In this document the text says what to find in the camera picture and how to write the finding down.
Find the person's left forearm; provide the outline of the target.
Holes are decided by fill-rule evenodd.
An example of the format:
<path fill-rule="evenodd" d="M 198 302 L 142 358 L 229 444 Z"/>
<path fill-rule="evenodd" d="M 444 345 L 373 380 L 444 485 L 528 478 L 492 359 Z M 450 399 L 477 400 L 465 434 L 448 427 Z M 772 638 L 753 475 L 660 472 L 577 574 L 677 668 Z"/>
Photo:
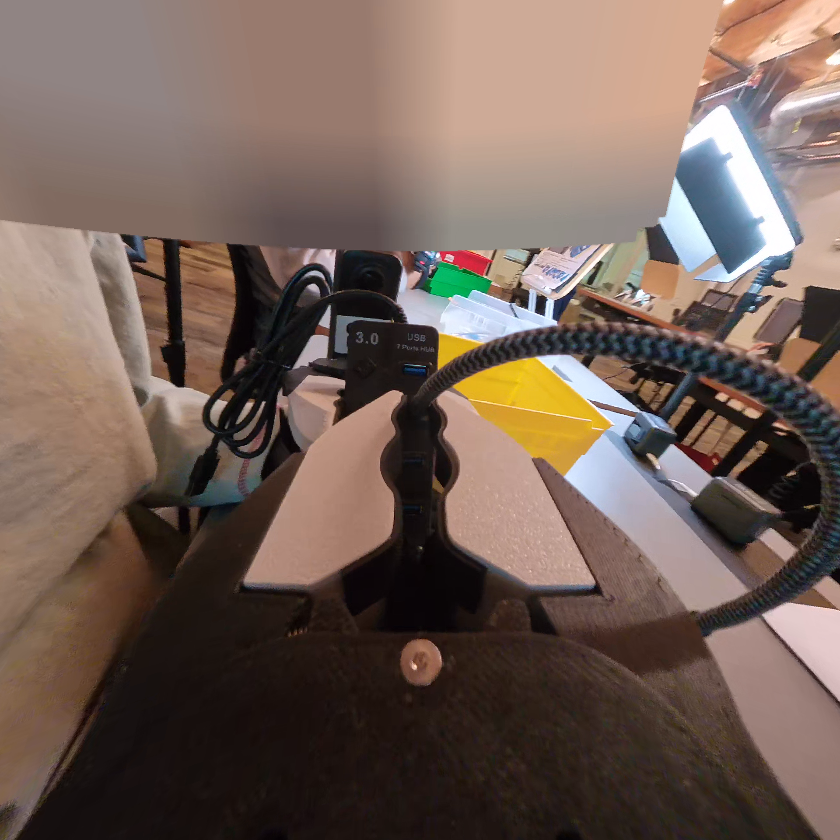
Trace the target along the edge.
<path fill-rule="evenodd" d="M 156 459 L 156 478 L 141 503 L 147 508 L 212 508 L 238 504 L 289 456 L 279 425 L 269 437 L 266 451 L 242 459 L 220 445 L 219 463 L 203 493 L 189 497 L 186 487 L 196 460 L 212 436 L 203 424 L 207 395 L 191 388 L 151 377 L 141 412 Z"/>

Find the person's cream sweater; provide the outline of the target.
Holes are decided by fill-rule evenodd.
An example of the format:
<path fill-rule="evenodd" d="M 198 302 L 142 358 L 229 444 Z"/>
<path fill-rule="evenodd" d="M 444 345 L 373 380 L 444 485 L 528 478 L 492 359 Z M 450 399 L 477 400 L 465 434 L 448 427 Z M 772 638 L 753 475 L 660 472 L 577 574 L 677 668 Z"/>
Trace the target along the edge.
<path fill-rule="evenodd" d="M 107 293 L 133 282 L 116 234 L 2 222 L 2 834 L 12 835 L 82 725 L 160 574 L 126 515 L 155 461 Z"/>

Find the studio light panel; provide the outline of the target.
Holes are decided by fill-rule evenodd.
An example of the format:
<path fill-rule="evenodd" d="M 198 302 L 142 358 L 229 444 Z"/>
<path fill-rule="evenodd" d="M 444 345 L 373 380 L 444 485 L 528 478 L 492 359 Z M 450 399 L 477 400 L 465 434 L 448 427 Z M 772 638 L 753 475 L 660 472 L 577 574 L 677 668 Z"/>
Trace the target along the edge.
<path fill-rule="evenodd" d="M 803 241 L 769 157 L 736 105 L 714 108 L 686 133 L 658 226 L 686 273 L 716 284 L 788 259 Z"/>

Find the clear plastic bin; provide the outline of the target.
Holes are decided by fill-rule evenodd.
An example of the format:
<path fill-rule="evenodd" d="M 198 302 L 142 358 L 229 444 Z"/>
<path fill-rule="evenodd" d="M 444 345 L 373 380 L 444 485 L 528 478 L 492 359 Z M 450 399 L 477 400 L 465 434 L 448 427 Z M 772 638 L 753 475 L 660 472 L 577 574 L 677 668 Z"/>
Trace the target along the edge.
<path fill-rule="evenodd" d="M 513 333 L 557 326 L 552 318 L 472 290 L 467 297 L 454 295 L 448 300 L 438 330 L 456 338 L 484 343 Z"/>

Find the yellow plastic bin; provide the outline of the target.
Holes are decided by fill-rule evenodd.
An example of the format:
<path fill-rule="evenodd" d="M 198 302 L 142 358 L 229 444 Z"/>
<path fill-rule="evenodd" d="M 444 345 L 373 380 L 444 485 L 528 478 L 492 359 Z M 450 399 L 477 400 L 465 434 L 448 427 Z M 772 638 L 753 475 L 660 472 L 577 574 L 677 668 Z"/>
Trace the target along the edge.
<path fill-rule="evenodd" d="M 478 414 L 566 475 L 613 423 L 537 359 L 507 362 L 459 381 Z"/>

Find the black tripod leg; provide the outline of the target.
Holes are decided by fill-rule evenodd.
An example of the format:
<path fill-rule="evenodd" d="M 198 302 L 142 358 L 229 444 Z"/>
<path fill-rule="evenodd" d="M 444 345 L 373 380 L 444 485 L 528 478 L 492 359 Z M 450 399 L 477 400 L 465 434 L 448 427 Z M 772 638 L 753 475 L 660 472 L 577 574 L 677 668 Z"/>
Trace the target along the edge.
<path fill-rule="evenodd" d="M 167 340 L 161 346 L 161 357 L 170 382 L 176 387 L 186 386 L 186 346 L 183 331 L 181 244 L 176 239 L 163 238 L 163 283 Z"/>

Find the instruction poster board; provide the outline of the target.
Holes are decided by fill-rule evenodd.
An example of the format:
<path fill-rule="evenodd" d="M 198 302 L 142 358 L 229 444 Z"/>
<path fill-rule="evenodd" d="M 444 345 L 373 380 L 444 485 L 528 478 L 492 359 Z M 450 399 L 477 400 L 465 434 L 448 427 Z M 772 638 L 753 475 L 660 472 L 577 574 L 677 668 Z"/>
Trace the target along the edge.
<path fill-rule="evenodd" d="M 609 255 L 613 244 L 544 248 L 521 273 L 521 285 L 551 300 L 568 295 Z"/>

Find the green plastic bin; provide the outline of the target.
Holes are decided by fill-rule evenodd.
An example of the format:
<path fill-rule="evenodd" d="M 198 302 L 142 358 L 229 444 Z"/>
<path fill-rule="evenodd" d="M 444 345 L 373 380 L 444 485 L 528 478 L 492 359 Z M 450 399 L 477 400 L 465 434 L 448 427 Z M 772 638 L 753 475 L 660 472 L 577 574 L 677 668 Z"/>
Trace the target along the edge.
<path fill-rule="evenodd" d="M 467 298 L 471 291 L 488 293 L 490 285 L 490 279 L 485 276 L 441 261 L 430 272 L 421 289 L 439 298 Z"/>

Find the black light stand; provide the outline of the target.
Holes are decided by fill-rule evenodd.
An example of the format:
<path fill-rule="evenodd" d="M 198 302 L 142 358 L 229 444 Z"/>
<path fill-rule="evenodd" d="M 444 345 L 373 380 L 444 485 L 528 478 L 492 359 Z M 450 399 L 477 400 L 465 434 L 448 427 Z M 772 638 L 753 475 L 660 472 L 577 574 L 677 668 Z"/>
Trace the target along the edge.
<path fill-rule="evenodd" d="M 752 279 L 751 285 L 741 295 L 734 309 L 731 310 L 723 324 L 714 333 L 713 342 L 725 343 L 744 316 L 756 312 L 766 302 L 768 297 L 764 291 L 767 288 L 784 288 L 786 286 L 786 283 L 783 280 L 777 280 L 775 275 L 778 272 L 788 270 L 791 267 L 793 257 L 794 251 L 792 250 L 784 255 L 769 257 L 760 263 L 759 270 Z M 658 411 L 658 416 L 666 422 L 670 421 L 683 400 L 690 395 L 698 378 L 697 374 L 686 374 L 670 393 L 667 402 Z"/>

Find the long wooden table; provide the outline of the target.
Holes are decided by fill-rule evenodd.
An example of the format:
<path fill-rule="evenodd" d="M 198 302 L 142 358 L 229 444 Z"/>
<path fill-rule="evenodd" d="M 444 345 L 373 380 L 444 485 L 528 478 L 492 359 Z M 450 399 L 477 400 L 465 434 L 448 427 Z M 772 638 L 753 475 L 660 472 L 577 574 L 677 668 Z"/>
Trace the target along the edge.
<path fill-rule="evenodd" d="M 596 318 L 607 322 L 664 329 L 683 333 L 697 340 L 710 341 L 703 333 L 694 333 L 665 322 L 642 312 L 639 308 L 598 295 L 592 290 L 584 289 L 578 298 L 581 299 L 584 310 L 593 312 Z M 688 403 L 688 407 L 682 408 L 678 405 L 675 414 L 668 420 L 668 424 L 675 429 L 679 443 L 685 444 L 690 435 L 700 440 L 717 417 L 722 417 L 730 427 L 740 432 L 734 443 L 721 454 L 720 460 L 712 470 L 713 475 L 723 476 L 734 471 L 760 444 L 765 445 L 766 454 L 774 453 L 793 461 L 795 465 L 807 459 L 805 444 L 792 427 L 778 416 L 763 422 L 761 418 L 767 413 L 765 405 L 729 385 L 701 376 L 694 381 L 680 401 Z"/>

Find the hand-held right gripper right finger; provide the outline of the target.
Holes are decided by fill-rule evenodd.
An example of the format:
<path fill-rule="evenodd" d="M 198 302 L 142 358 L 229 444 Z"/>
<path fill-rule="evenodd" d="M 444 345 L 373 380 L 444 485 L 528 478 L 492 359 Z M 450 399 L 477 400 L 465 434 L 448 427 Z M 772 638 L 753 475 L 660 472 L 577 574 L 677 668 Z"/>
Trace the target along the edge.
<path fill-rule="evenodd" d="M 441 396 L 437 408 L 454 548 L 529 592 L 593 593 L 590 567 L 528 452 L 462 396 Z"/>

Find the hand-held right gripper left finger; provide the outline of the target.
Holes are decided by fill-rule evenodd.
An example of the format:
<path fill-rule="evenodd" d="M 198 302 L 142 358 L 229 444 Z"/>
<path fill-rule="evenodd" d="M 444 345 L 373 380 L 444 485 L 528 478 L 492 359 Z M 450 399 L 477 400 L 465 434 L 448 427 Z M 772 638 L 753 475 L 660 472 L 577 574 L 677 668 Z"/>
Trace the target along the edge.
<path fill-rule="evenodd" d="M 309 446 L 244 574 L 245 591 L 335 592 L 342 572 L 393 545 L 396 495 L 383 457 L 403 402 L 389 391 Z"/>

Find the white board stand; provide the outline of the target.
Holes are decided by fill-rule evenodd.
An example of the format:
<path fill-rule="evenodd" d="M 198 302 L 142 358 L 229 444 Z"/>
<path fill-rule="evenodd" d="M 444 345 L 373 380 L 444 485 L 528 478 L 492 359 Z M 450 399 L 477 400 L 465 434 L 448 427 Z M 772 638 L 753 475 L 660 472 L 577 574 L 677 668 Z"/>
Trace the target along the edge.
<path fill-rule="evenodd" d="M 839 611 L 789 603 L 763 620 L 822 687 L 839 701 Z"/>

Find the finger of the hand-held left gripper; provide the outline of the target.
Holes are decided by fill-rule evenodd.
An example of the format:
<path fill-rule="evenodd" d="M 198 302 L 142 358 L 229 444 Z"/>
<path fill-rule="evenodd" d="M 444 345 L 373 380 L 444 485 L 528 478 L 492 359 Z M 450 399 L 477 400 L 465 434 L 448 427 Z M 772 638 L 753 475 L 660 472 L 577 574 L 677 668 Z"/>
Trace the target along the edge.
<path fill-rule="evenodd" d="M 336 422 L 343 381 L 307 377 L 287 398 L 287 422 L 295 444 L 306 451 Z"/>

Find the small grey box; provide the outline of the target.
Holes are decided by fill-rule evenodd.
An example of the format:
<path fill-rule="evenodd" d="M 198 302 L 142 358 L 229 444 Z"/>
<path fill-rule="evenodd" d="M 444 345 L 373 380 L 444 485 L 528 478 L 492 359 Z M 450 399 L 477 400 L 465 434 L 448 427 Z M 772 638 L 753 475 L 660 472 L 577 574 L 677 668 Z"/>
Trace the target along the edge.
<path fill-rule="evenodd" d="M 735 545 L 757 541 L 782 512 L 736 479 L 713 477 L 690 501 L 690 508 Z"/>
<path fill-rule="evenodd" d="M 638 413 L 625 430 L 623 439 L 635 457 L 659 459 L 676 443 L 677 435 L 675 429 L 660 416 Z"/>

